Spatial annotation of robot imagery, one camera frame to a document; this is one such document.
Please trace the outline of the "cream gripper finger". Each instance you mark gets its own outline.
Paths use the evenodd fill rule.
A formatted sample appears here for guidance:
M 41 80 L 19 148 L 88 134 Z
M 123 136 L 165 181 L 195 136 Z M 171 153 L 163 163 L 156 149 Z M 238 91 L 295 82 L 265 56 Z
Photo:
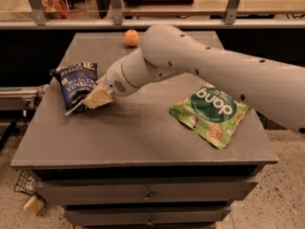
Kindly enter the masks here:
M 97 86 L 83 100 L 88 109 L 96 109 L 113 102 L 112 91 L 106 86 Z

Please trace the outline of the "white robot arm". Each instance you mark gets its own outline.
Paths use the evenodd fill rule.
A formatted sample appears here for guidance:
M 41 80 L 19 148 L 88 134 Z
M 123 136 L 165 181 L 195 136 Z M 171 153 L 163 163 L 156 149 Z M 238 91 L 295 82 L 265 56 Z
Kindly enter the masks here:
M 149 27 L 140 47 L 113 63 L 83 103 L 95 109 L 180 73 L 191 73 L 304 135 L 305 68 L 207 46 L 170 25 Z

